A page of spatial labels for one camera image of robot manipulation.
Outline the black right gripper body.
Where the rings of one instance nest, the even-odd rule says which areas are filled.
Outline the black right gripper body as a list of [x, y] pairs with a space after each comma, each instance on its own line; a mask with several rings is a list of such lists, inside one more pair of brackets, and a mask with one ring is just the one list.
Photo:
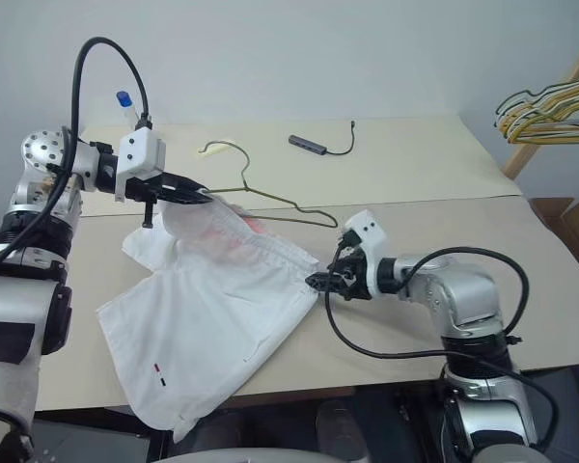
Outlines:
[[365, 253], [360, 248], [352, 248], [341, 241], [329, 264], [329, 291], [342, 296], [345, 301], [370, 300], [372, 296], [366, 274]]

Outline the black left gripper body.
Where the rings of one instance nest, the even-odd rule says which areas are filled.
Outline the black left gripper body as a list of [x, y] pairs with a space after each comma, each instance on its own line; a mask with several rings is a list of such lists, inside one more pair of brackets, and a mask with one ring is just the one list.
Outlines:
[[145, 205], [143, 228], [152, 228], [153, 208], [158, 201], [170, 202], [174, 190], [163, 184], [163, 175], [145, 180], [132, 177], [126, 182], [125, 196], [137, 203]]

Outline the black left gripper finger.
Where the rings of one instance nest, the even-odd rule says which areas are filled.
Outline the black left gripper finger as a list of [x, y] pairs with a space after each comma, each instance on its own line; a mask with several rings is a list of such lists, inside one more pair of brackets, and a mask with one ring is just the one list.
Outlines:
[[173, 189], [176, 191], [199, 191], [205, 187], [197, 181], [170, 173], [162, 175], [162, 184], [164, 188]]
[[212, 201], [212, 197], [193, 190], [181, 190], [162, 188], [158, 194], [160, 201], [171, 204], [206, 204]]

